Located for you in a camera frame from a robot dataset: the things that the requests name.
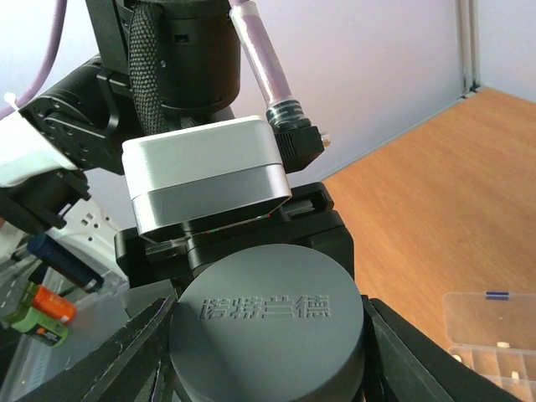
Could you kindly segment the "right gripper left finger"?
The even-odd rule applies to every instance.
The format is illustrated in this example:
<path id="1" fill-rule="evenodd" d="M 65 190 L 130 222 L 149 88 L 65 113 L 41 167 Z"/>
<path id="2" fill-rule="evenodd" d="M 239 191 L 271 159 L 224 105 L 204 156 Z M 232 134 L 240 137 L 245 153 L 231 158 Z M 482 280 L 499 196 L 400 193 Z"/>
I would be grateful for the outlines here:
<path id="1" fill-rule="evenodd" d="M 171 401 L 168 339 L 174 298 L 158 299 L 72 368 L 22 401 Z"/>

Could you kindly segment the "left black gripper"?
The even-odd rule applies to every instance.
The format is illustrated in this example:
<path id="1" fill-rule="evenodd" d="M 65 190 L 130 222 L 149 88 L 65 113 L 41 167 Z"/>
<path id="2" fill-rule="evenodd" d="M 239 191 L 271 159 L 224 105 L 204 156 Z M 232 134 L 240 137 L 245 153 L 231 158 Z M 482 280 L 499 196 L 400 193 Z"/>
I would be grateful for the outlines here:
<path id="1" fill-rule="evenodd" d="M 292 198 L 269 217 L 187 240 L 153 244 L 137 228 L 114 236 L 116 263 L 132 288 L 170 280 L 184 289 L 204 269 L 235 252 L 259 245 L 308 247 L 331 257 L 354 276 L 354 242 L 323 183 L 292 189 Z"/>

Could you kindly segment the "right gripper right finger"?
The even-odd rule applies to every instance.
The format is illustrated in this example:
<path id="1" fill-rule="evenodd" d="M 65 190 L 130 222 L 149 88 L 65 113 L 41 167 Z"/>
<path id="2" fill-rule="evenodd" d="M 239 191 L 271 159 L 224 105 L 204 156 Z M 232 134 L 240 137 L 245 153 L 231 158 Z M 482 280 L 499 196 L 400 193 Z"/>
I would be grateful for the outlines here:
<path id="1" fill-rule="evenodd" d="M 362 297 L 364 401 L 516 401 L 378 298 Z"/>

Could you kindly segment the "clear plastic pill organizer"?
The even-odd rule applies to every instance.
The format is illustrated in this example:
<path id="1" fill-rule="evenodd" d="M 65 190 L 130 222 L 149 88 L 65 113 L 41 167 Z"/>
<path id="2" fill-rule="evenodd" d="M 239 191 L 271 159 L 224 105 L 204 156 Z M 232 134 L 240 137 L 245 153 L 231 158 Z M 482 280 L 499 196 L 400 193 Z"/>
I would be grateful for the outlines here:
<path id="1" fill-rule="evenodd" d="M 535 400 L 535 295 L 533 293 L 448 292 L 443 296 L 443 311 L 446 337 L 451 346 L 510 348 L 525 353 L 530 380 L 482 377 L 517 399 Z"/>

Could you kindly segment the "orange pill bottle grey cap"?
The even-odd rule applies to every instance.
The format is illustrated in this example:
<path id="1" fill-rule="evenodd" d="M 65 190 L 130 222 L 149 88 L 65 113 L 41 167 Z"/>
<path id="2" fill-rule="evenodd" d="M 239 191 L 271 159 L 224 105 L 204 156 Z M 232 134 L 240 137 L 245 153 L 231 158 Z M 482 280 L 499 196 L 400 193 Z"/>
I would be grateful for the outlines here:
<path id="1" fill-rule="evenodd" d="M 364 313 L 323 253 L 263 245 L 201 273 L 173 307 L 169 352 L 187 401 L 356 401 Z"/>

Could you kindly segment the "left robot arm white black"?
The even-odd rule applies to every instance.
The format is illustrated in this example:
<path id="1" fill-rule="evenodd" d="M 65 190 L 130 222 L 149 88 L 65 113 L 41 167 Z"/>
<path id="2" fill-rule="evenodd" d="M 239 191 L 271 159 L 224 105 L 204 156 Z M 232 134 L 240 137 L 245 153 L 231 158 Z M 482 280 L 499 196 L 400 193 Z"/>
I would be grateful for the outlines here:
<path id="1" fill-rule="evenodd" d="M 327 141 L 251 1 L 89 1 L 97 56 L 1 120 L 1 215 L 88 292 L 88 260 L 180 289 L 217 260 L 297 245 L 354 272 Z"/>

